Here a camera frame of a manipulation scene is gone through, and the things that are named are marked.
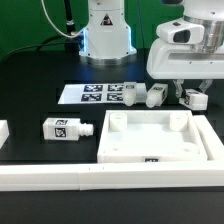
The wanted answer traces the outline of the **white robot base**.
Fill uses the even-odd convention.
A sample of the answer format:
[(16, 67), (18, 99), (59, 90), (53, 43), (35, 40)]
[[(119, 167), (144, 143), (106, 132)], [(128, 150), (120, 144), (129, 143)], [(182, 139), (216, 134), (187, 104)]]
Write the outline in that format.
[(131, 28), (125, 21), (124, 0), (88, 0), (88, 24), (83, 28), (80, 59), (95, 65), (120, 65), (133, 60)]

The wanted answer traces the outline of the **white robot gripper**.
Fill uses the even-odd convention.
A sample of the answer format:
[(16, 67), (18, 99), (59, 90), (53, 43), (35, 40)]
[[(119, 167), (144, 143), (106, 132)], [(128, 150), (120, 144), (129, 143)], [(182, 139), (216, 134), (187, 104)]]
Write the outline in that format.
[(182, 97), (184, 80), (203, 79), (199, 85), (206, 93), (212, 79), (224, 79), (224, 45), (215, 53), (193, 53), (189, 45), (168, 44), (161, 39), (153, 42), (146, 66), (153, 79), (174, 80), (175, 95)]

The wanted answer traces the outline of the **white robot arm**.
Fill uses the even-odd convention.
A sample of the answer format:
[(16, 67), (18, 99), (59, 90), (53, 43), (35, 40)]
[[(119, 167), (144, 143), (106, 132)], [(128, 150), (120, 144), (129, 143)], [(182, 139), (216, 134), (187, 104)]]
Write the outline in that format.
[(224, 79), (224, 0), (161, 0), (182, 6), (183, 15), (157, 26), (147, 72), (153, 79), (171, 79), (176, 96), (185, 95), (185, 80), (201, 79), (205, 93), (214, 79)]

